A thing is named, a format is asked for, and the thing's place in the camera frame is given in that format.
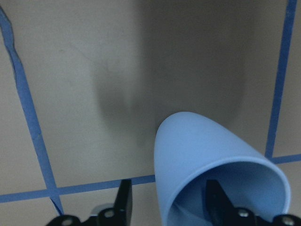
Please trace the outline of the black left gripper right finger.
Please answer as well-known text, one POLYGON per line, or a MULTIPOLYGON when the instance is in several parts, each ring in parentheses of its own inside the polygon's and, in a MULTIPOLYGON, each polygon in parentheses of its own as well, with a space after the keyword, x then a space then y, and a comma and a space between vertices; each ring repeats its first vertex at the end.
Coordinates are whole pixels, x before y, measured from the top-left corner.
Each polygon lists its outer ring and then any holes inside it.
POLYGON ((235 207, 217 180, 206 182, 206 210, 213 226, 254 226, 254 214, 235 207))

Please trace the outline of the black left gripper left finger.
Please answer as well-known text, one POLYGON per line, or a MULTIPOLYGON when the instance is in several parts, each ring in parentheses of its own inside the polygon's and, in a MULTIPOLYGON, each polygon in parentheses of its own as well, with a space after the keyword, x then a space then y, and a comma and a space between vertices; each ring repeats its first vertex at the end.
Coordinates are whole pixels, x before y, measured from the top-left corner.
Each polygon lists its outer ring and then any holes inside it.
POLYGON ((132 217, 132 180, 123 179, 112 207, 97 215, 98 226, 129 226, 132 217))

